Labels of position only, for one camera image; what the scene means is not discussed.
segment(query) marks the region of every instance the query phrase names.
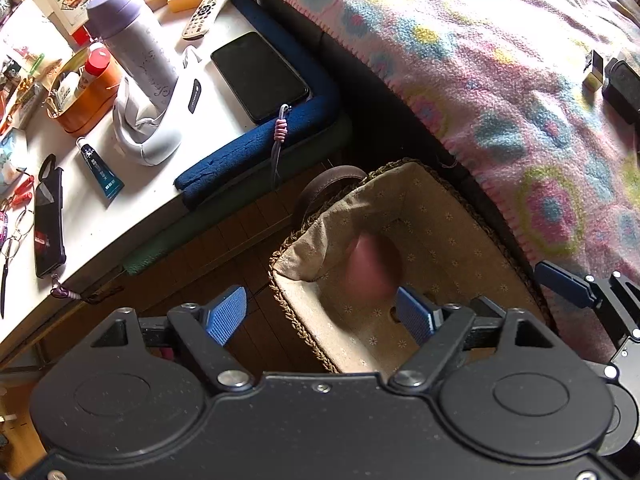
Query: blue cushion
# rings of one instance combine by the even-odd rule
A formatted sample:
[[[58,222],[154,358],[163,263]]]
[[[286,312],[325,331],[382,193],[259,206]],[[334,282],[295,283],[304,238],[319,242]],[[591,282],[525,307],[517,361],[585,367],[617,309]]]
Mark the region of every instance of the blue cushion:
[[[313,95],[291,109],[284,147],[331,125],[340,112],[340,97],[337,86],[324,69],[254,0],[231,2],[298,71]],[[274,127],[275,119],[256,126],[178,176],[174,184],[182,191],[184,205],[190,210],[195,209],[215,190],[270,158]]]

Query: pink string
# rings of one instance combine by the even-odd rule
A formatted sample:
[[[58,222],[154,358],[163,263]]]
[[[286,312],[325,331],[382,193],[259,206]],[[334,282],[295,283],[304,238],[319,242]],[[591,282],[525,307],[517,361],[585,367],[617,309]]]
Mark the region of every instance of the pink string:
[[[284,142],[284,138],[287,136],[287,120],[276,119],[276,127],[273,132],[273,140],[277,142]]]

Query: pink blanket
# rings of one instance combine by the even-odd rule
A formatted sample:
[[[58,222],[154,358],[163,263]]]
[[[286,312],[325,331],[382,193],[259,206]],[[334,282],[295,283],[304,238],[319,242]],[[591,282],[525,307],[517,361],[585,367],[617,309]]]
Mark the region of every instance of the pink blanket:
[[[497,204],[534,264],[640,282],[634,131],[582,87],[585,56],[640,61],[630,0],[285,0],[370,67]],[[593,313],[550,298],[583,357]]]

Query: black smartphone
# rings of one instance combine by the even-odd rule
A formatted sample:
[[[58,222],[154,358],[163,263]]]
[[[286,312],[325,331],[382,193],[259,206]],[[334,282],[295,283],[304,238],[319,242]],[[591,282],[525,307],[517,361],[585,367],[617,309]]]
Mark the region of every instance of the black smartphone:
[[[49,155],[38,175],[35,191],[33,243],[36,276],[44,278],[65,263],[62,241],[62,168],[56,168],[56,157]]]
[[[280,106],[302,101],[309,88],[257,32],[220,47],[211,60],[255,124],[278,115]]]

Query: blue gripper pad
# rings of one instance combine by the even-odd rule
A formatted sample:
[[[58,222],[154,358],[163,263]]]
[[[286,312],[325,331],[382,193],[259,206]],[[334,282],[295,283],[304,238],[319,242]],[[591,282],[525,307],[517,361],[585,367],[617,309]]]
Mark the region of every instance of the blue gripper pad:
[[[246,315],[246,291],[243,286],[232,285],[203,308],[204,329],[223,346]]]
[[[418,345],[438,329],[435,306],[413,287],[401,286],[396,293],[396,316]]]
[[[594,308],[596,305],[597,298],[589,283],[547,260],[536,264],[533,277],[540,285],[550,288],[579,308]]]

